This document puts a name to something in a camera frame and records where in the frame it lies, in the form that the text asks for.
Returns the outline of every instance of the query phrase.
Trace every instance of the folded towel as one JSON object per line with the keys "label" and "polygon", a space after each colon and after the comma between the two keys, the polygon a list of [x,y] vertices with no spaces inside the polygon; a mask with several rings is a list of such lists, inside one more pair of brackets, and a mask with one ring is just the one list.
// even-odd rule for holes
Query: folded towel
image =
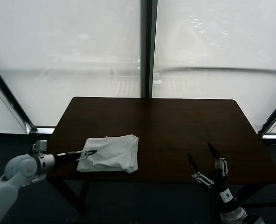
{"label": "folded towel", "polygon": [[[137,151],[139,138],[135,135],[120,137],[89,138],[81,153],[77,171],[125,171],[128,174],[138,169]],[[93,155],[85,152],[96,150]]]}

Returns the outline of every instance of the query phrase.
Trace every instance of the dark brown table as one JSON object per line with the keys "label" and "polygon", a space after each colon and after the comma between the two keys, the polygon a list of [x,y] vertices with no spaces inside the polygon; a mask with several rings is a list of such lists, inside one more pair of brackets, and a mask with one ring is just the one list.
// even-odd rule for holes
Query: dark brown table
{"label": "dark brown table", "polygon": [[[48,153],[82,150],[87,138],[139,137],[138,170],[76,171],[73,161],[48,173],[48,181],[79,211],[89,181],[195,183],[191,153],[202,173],[214,169],[210,142],[228,161],[228,184],[246,184],[244,201],[266,184],[276,184],[276,166],[234,100],[75,97],[48,141]],[[63,179],[84,180],[77,197]]]}

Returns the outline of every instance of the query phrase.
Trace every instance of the frosted window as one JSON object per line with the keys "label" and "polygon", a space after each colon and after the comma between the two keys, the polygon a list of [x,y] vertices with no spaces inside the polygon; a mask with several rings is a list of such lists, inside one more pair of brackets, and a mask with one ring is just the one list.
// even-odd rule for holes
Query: frosted window
{"label": "frosted window", "polygon": [[276,0],[158,1],[155,98],[235,99],[256,131],[276,108]]}
{"label": "frosted window", "polygon": [[8,108],[0,99],[0,133],[26,133],[25,127],[22,127]]}
{"label": "frosted window", "polygon": [[140,97],[140,1],[0,0],[0,74],[39,126],[74,96]]}

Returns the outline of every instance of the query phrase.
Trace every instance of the metal bracket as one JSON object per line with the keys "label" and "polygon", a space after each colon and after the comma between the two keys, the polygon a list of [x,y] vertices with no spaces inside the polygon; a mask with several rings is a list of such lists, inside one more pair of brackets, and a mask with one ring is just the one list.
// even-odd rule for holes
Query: metal bracket
{"label": "metal bracket", "polygon": [[212,185],[214,184],[214,182],[212,180],[208,179],[201,172],[194,173],[194,175],[192,175],[192,177],[195,178],[198,183],[203,183],[203,184],[207,185],[208,188],[211,188]]}
{"label": "metal bracket", "polygon": [[225,158],[215,160],[214,167],[222,170],[222,176],[228,176],[228,165]]}

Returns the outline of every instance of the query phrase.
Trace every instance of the white cloth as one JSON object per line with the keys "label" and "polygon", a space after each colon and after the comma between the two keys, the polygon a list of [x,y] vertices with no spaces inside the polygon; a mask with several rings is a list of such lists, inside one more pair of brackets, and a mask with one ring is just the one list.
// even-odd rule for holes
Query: white cloth
{"label": "white cloth", "polygon": [[[139,138],[135,135],[120,137],[89,138],[81,153],[77,171],[125,171],[133,173],[138,169],[137,151]],[[96,150],[90,156],[85,152]]]}

